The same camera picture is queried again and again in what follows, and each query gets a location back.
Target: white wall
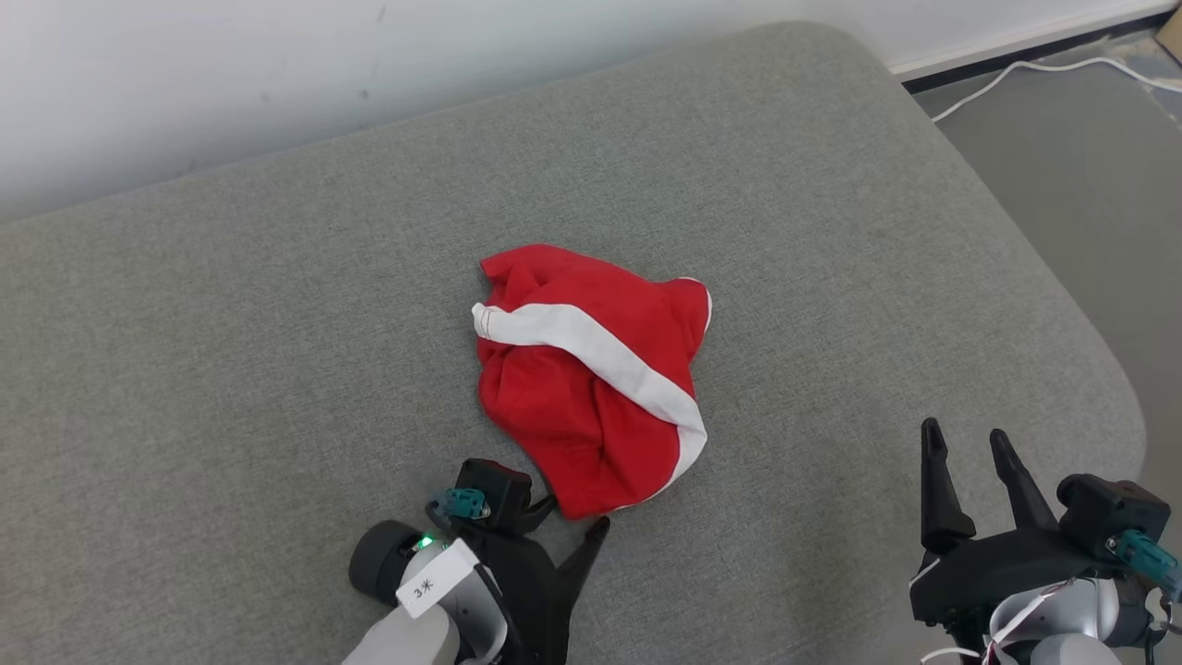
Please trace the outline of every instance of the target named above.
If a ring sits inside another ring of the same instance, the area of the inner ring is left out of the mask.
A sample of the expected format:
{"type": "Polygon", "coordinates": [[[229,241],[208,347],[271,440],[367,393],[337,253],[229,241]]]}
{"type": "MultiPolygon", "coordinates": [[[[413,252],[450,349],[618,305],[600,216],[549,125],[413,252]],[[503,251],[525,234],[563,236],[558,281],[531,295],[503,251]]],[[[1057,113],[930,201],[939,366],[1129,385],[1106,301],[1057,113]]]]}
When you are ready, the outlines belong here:
{"type": "Polygon", "coordinates": [[[1171,0],[0,0],[0,221],[780,19],[898,72],[1171,0]]]}

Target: teal connector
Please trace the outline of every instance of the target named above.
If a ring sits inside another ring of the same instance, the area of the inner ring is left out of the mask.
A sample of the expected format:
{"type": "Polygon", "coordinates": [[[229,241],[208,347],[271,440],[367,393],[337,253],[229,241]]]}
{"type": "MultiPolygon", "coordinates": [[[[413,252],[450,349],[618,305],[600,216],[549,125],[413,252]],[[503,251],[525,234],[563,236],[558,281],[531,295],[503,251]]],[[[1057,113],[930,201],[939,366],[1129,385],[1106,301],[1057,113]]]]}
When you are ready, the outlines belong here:
{"type": "Polygon", "coordinates": [[[1149,536],[1129,530],[1109,541],[1109,549],[1130,568],[1152,580],[1170,602],[1182,602],[1182,569],[1178,560],[1149,536]]]}
{"type": "Polygon", "coordinates": [[[480,490],[453,488],[443,493],[437,502],[440,513],[449,517],[482,520],[489,514],[485,506],[485,493],[480,490]]]}

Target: white stripe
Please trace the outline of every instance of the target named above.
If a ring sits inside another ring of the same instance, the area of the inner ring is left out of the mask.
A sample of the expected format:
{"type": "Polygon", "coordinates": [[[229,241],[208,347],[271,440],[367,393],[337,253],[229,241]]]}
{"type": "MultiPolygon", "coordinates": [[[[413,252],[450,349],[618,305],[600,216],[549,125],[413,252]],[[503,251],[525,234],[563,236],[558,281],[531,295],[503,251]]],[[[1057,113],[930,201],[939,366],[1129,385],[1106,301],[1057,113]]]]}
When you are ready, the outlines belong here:
{"type": "Polygon", "coordinates": [[[476,334],[515,347],[554,347],[579,359],[596,377],[641,409],[677,426],[680,455],[669,481],[656,496],[697,461],[706,446],[706,426],[697,403],[632,353],[611,331],[571,304],[531,302],[512,312],[476,302],[476,334]]]}

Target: cardboard box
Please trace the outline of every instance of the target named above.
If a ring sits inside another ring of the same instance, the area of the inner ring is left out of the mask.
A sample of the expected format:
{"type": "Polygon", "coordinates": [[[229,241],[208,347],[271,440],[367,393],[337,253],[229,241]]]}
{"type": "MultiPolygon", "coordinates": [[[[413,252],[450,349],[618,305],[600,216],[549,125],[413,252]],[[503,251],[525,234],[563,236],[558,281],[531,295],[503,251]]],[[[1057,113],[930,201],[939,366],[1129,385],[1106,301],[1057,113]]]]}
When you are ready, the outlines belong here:
{"type": "Polygon", "coordinates": [[[1165,27],[1157,33],[1157,41],[1174,54],[1182,63],[1182,9],[1170,17],[1165,27]]]}

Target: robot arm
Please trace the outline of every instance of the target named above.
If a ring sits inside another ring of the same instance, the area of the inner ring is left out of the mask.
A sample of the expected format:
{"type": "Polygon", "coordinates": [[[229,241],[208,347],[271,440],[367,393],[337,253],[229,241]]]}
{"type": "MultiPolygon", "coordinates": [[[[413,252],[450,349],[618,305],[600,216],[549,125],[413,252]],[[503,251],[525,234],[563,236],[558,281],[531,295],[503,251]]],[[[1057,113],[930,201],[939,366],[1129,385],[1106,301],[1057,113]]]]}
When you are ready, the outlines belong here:
{"type": "Polygon", "coordinates": [[[1116,663],[1110,647],[1151,652],[1165,631],[1147,596],[1161,588],[1177,602],[1182,594],[1177,561],[1156,545],[1169,506],[1136,483],[1076,475],[1058,488],[1067,513],[1056,521],[1005,432],[994,430],[989,445],[1017,529],[974,540],[935,419],[923,423],[921,438],[927,553],[910,583],[916,620],[943,626],[957,647],[979,654],[962,656],[966,664],[1091,665],[1116,663]]]}

